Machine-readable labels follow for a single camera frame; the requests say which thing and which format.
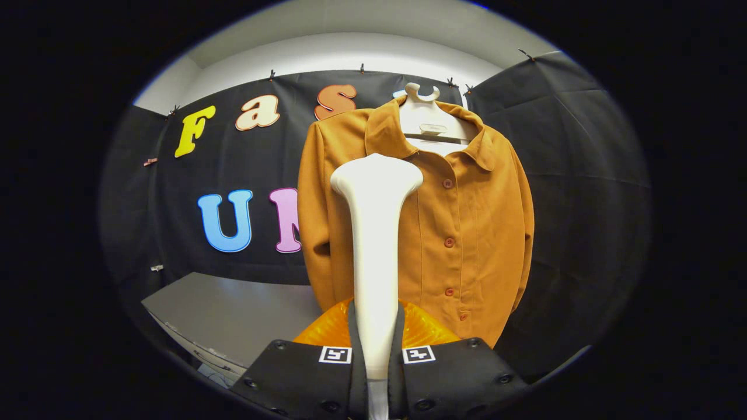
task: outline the ceiling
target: ceiling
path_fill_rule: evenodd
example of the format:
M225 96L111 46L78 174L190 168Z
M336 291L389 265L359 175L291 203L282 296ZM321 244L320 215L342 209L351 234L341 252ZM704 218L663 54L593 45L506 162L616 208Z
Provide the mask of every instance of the ceiling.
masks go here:
M248 49L314 34L373 32L441 44L500 68L558 48L478 4L461 0L288 0L242 19L188 52L206 68Z

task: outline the white hanger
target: white hanger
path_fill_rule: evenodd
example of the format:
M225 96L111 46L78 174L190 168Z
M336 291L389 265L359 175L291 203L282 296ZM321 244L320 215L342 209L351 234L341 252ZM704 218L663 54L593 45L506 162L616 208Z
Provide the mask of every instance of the white hanger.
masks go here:
M419 84L408 83L407 100L400 106L400 126L407 141L440 155L466 148L477 127L441 110L436 104L441 91L436 86L428 96L421 96L419 90Z

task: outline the blue letter u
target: blue letter u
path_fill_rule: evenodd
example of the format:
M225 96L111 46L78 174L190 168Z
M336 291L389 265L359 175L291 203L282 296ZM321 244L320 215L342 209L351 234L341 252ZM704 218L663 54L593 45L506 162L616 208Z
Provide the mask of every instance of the blue letter u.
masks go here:
M249 200L252 191L236 190L229 193L229 201L234 204L236 214L236 235L232 238L225 236L220 229L218 205L223 199L218 194L204 195L197 200L202 210L202 225L208 243L216 250L224 253L236 253L246 248L252 240L252 225L249 222Z

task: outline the orange translucent part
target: orange translucent part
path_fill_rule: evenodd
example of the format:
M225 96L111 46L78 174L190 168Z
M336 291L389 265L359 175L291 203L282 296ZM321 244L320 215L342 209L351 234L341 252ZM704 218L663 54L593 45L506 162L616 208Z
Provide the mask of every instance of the orange translucent part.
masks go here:
M333 347L351 347L350 331L347 329L347 308L352 298L343 300L312 322L294 342ZM414 303L400 300L405 312L402 333L402 348L423 345L440 345L459 341L459 337L449 331L432 316Z

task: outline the jacket sleeve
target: jacket sleeve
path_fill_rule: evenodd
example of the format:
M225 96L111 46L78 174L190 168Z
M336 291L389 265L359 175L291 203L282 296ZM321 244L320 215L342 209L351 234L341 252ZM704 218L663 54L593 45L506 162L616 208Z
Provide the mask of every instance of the jacket sleeve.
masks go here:
M329 254L328 185L324 139L315 122L306 135L298 172L298 230L311 289L323 311L335 304Z
M521 282L519 283L516 299L511 309L511 312L514 312L518 308L521 297L524 296L524 291L527 289L527 280L529 279L529 268L532 263L532 246L534 245L534 206L527 174L524 173L524 167L521 166L521 162L518 160L516 151L514 151L512 146L511 155L516 168L519 191L521 192L521 207L524 209L524 266L521 269Z

